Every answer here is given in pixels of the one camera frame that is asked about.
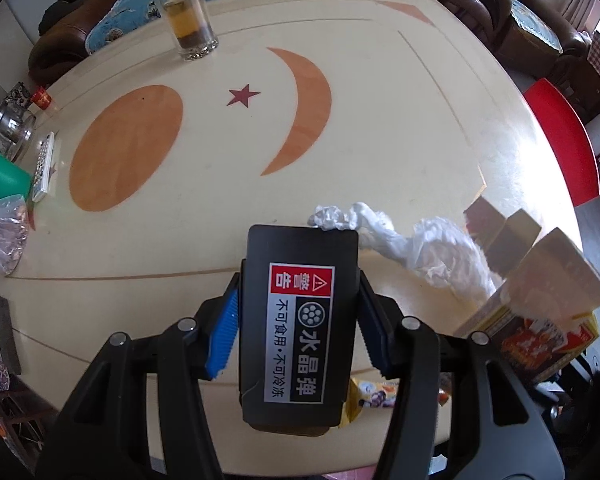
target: crumpled plastic bag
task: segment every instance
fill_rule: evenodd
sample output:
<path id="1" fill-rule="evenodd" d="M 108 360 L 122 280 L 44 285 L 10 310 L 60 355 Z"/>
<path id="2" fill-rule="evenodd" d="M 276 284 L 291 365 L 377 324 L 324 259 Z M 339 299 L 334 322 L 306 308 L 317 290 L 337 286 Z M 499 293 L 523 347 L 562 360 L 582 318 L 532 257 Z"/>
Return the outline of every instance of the crumpled plastic bag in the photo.
<path id="1" fill-rule="evenodd" d="M 397 233 L 391 219 L 356 202 L 348 213 L 336 206 L 318 206 L 309 217 L 310 226 L 325 231 L 358 232 L 361 249 L 373 249 L 400 263 L 432 286 L 449 287 L 463 300 L 480 307 L 497 290 L 502 279 L 489 270 L 481 248 L 448 219 L 423 219 L 413 236 Z"/>
<path id="2" fill-rule="evenodd" d="M 0 274 L 6 276 L 16 268 L 24 249 L 29 223 L 27 205 L 22 195 L 0 199 Z"/>

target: red chair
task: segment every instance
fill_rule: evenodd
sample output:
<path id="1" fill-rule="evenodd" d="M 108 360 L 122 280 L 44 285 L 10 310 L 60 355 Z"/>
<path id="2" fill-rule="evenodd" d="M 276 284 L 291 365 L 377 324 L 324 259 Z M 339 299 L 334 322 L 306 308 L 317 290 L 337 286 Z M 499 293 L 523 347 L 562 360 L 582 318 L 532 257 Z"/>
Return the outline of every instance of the red chair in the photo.
<path id="1" fill-rule="evenodd" d="M 567 183 L 573 206 L 600 196 L 596 155 L 580 118 L 567 99 L 546 79 L 525 92 Z"/>

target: amber liquid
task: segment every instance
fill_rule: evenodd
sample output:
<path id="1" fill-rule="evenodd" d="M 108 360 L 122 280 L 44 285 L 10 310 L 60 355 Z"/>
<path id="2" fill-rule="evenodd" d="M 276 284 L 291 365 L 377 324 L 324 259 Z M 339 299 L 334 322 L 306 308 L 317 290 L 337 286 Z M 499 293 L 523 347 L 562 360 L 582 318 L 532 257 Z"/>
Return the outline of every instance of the amber liquid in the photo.
<path id="1" fill-rule="evenodd" d="M 182 48 L 196 48 L 213 40 L 211 28 L 196 0 L 169 0 L 163 7 Z"/>

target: silver bolt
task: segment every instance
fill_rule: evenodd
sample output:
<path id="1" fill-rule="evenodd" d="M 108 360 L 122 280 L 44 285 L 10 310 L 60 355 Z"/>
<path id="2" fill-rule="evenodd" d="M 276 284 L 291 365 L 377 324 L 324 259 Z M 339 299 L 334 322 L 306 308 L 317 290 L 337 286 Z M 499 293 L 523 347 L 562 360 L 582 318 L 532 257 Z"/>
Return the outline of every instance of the silver bolt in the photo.
<path id="1" fill-rule="evenodd" d="M 471 334 L 471 341 L 480 346 L 485 346 L 489 342 L 489 336 L 484 332 L 474 332 Z"/>
<path id="2" fill-rule="evenodd" d="M 183 332 L 191 332 L 196 327 L 196 320 L 192 317 L 183 317 L 178 322 L 178 329 Z"/>
<path id="3" fill-rule="evenodd" d="M 109 344 L 112 346 L 122 346 L 126 342 L 126 334 L 124 332 L 116 332 L 109 337 Z"/>
<path id="4" fill-rule="evenodd" d="M 402 326 L 407 330 L 417 330 L 420 328 L 420 320 L 417 317 L 406 316 L 402 318 Z"/>

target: ribbed blue pad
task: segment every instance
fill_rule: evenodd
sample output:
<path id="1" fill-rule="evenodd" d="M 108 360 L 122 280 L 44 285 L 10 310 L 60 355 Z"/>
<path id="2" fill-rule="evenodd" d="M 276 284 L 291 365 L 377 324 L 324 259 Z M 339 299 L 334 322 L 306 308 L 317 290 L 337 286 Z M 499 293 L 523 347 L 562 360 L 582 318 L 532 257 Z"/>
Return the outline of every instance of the ribbed blue pad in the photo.
<path id="1" fill-rule="evenodd" d="M 215 379 L 226 367 L 237 333 L 238 291 L 234 290 L 222 309 L 209 341 L 209 357 L 206 359 L 205 368 L 212 379 Z"/>

